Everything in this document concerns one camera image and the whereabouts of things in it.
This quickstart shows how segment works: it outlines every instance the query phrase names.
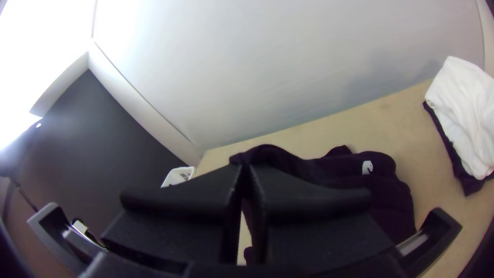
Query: white wall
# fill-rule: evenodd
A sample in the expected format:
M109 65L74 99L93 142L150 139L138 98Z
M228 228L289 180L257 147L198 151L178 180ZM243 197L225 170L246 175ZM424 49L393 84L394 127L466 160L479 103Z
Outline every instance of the white wall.
M475 0L99 0L94 39L202 150L484 67Z

